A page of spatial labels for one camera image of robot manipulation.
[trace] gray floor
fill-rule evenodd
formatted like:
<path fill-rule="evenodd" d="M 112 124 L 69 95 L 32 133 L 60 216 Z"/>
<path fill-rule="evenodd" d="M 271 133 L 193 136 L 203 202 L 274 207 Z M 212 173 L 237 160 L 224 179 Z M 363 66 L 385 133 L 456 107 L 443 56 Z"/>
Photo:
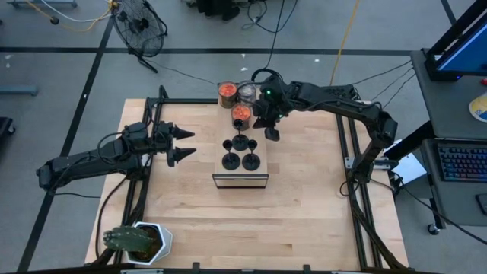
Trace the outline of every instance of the gray floor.
<path fill-rule="evenodd" d="M 95 18 L 106 8 L 104 1 L 78 1 L 79 7 L 63 11 L 74 18 Z M 247 22 L 241 14 L 228 23 L 205 18 L 177 0 L 152 1 L 169 26 L 167 48 L 268 48 L 272 35 L 258 28 L 241 30 Z M 449 0 L 458 17 L 473 0 Z M 279 1 L 269 1 L 262 24 L 272 26 Z M 285 5 L 285 14 L 291 9 Z M 278 35 L 276 47 L 337 49 L 352 12 L 353 0 L 300 0 L 288 25 Z M 90 33 L 69 33 L 51 25 L 28 8 L 15 10 L 0 5 L 0 47 L 56 46 L 97 47 L 106 21 Z M 358 9 L 346 49 L 404 49 L 430 46 L 449 27 L 440 0 L 367 0 Z M 123 47 L 115 31 L 108 47 Z M 266 64 L 267 55 L 159 55 L 154 61 L 211 81 L 240 81 Z M 343 56 L 335 84 L 358 81 L 405 62 L 405 56 Z M 35 169 L 59 155 L 81 91 L 94 60 L 88 53 L 2 53 L 0 84 L 35 84 L 37 97 L 0 97 L 0 116 L 15 119 L 18 131 L 0 157 L 0 272 L 15 271 L 37 216 L 43 191 Z M 285 79 L 329 82 L 335 56 L 275 55 L 270 67 Z M 396 77 L 402 68 L 357 86 L 362 98 L 371 99 Z M 401 85 L 398 81 L 378 98 L 387 102 Z M 126 98 L 156 96 L 163 84 L 171 97 L 214 97 L 215 86 L 161 69 L 155 75 L 142 68 L 133 56 L 103 55 L 100 69 L 79 126 L 72 153 L 92 149 L 108 132 L 116 130 Z M 387 107 L 399 122 L 402 138 L 428 119 L 416 79 L 412 79 Z M 65 191 L 97 195 L 103 178 L 82 180 Z M 80 266 L 88 247 L 98 201 L 70 196 L 54 200 L 48 222 L 30 269 Z M 396 201 L 410 265 L 419 270 L 445 273 L 485 272 L 485 247 L 453 227 L 432 237 L 425 230 L 431 213 L 407 195 Z M 487 238 L 486 228 L 468 228 Z"/>

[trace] cactus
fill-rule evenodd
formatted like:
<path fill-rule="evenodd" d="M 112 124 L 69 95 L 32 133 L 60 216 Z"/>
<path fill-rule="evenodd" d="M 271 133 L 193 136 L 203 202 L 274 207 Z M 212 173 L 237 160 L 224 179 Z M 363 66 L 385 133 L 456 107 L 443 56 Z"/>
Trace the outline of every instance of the cactus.
<path fill-rule="evenodd" d="M 146 231 L 131 226 L 120 226 L 103 234 L 103 242 L 112 250 L 147 253 L 154 241 Z"/>

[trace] monitor screen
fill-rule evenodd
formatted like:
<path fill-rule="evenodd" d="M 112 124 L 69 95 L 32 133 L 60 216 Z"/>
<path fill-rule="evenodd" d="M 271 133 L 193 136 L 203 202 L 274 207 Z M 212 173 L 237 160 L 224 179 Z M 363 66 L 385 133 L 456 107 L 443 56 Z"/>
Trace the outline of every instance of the monitor screen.
<path fill-rule="evenodd" d="M 438 71 L 487 74 L 487 21 L 466 35 L 440 60 Z"/>

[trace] wooden table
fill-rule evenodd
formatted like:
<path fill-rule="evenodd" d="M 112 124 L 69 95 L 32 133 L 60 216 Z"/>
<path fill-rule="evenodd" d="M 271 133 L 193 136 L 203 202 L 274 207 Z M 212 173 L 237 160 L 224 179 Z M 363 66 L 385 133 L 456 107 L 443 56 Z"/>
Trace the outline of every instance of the wooden table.
<path fill-rule="evenodd" d="M 140 121 L 144 102 L 126 101 L 120 129 Z M 188 269 L 200 262 L 204 269 L 285 270 L 310 264 L 312 270 L 359 270 L 349 201 L 339 195 L 345 174 L 335 115 L 291 113 L 278 124 L 281 141 L 267 141 L 267 187 L 218 190 L 212 180 L 215 146 L 221 145 L 215 144 L 217 107 L 163 105 L 163 120 L 196 134 L 177 145 L 198 151 L 174 168 L 167 166 L 166 155 L 154 158 L 144 221 L 164 225 L 174 239 L 171 254 L 153 267 Z M 350 138 L 347 119 L 344 124 Z M 370 139 L 361 123 L 357 132 L 364 149 Z M 375 171 L 372 177 L 388 183 L 386 172 Z M 122 178 L 107 176 L 101 201 Z M 107 203 L 102 232 L 120 225 L 128 185 Z M 368 189 L 377 233 L 407 265 L 390 190 L 375 183 L 369 183 Z M 95 259 L 95 228 L 87 262 Z M 364 236 L 370 255 L 370 241 L 365 232 Z M 373 266 L 371 256 L 368 265 Z"/>

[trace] yellow cable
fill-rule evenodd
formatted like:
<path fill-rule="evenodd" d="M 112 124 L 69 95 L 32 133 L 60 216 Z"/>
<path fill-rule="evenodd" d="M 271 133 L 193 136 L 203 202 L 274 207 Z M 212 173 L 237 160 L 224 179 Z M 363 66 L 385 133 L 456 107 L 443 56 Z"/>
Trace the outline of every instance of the yellow cable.
<path fill-rule="evenodd" d="M 39 13 L 41 13 L 45 17 L 49 18 L 50 20 L 51 20 L 51 18 L 53 18 L 51 15 L 47 14 L 46 12 L 44 12 L 43 10 L 41 10 L 39 7 L 37 7 L 37 5 L 35 5 L 33 2 L 31 2 L 29 0 L 25 0 L 25 2 L 27 4 L 29 4 L 32 8 L 34 8 L 36 11 L 38 11 Z M 114 2 L 114 1 L 110 1 L 110 3 L 108 4 L 108 9 L 100 17 L 98 17 L 95 21 L 93 21 L 93 23 L 91 23 L 90 27 L 88 27 L 85 30 L 76 30 L 75 28 L 70 27 L 68 25 L 64 25 L 64 24 L 59 24 L 59 25 L 62 28 L 64 28 L 65 30 L 70 30 L 70 31 L 78 32 L 78 33 L 90 31 L 94 27 L 94 25 L 97 24 L 98 21 L 100 21 L 103 17 L 105 17 L 110 12 L 110 10 L 113 7 L 115 7 L 115 4 L 117 4 L 117 3 Z"/>
<path fill-rule="evenodd" d="M 345 47 L 345 42 L 347 40 L 347 36 L 349 35 L 350 28 L 352 27 L 353 20 L 355 18 L 355 14 L 357 13 L 357 8 L 358 8 L 359 2 L 360 2 L 360 0 L 355 1 L 355 6 L 353 7 L 353 12 L 352 12 L 352 16 L 350 17 L 349 25 L 347 26 L 347 30 L 345 31 L 345 36 L 343 37 L 342 45 L 340 46 L 340 50 L 338 51 L 338 55 L 336 56 L 335 67 L 333 68 L 332 78 L 329 80 L 329 85 L 333 84 L 333 78 L 335 78 L 336 68 L 338 68 L 338 64 L 340 62 L 340 57 L 342 56 L 342 50 L 343 50 L 343 47 Z"/>
<path fill-rule="evenodd" d="M 101 18 L 103 18 L 105 15 L 107 15 L 110 12 L 110 9 L 111 9 L 111 7 L 108 7 L 107 11 L 105 11 L 105 13 L 103 13 L 100 17 L 98 17 L 97 20 L 93 21 L 93 23 L 91 23 L 90 27 L 88 27 L 86 30 L 76 30 L 75 28 L 72 28 L 68 25 L 64 25 L 64 24 L 60 24 L 60 25 L 65 30 L 70 30 L 70 31 L 79 32 L 79 33 L 87 32 L 87 31 L 90 31 L 94 27 L 94 25 L 97 24 L 99 20 L 101 20 Z"/>

